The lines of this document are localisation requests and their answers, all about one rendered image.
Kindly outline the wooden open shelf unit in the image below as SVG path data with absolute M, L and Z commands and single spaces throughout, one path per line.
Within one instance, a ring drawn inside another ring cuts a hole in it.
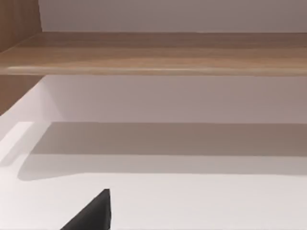
M 151 73 L 307 80 L 307 0 L 0 0 L 0 76 Z

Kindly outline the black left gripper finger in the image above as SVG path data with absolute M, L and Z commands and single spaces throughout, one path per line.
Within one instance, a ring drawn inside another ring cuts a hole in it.
M 60 230 L 110 230 L 111 193 L 104 189 Z

